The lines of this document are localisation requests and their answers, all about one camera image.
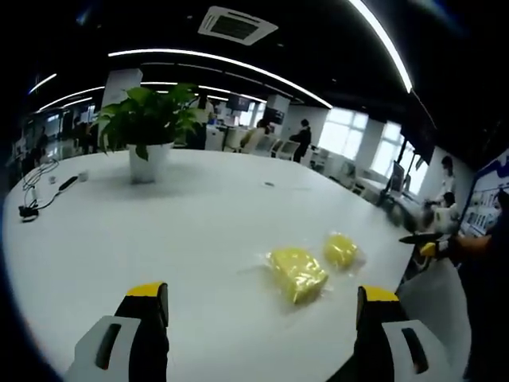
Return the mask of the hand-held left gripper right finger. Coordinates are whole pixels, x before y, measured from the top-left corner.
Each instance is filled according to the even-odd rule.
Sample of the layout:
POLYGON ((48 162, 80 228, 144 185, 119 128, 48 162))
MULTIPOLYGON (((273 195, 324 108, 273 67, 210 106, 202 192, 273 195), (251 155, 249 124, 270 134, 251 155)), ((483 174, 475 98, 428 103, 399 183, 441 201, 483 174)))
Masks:
POLYGON ((408 318, 397 295, 358 288, 356 340, 331 381, 450 381, 443 344, 421 321, 408 318))

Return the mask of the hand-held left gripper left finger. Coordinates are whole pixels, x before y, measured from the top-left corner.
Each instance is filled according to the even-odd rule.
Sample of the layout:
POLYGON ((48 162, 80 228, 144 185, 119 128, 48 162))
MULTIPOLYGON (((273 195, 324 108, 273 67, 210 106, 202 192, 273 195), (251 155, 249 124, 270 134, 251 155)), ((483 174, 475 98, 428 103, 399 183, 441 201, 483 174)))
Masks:
POLYGON ((130 289, 77 342, 66 381, 166 381, 168 325, 166 283, 130 289))

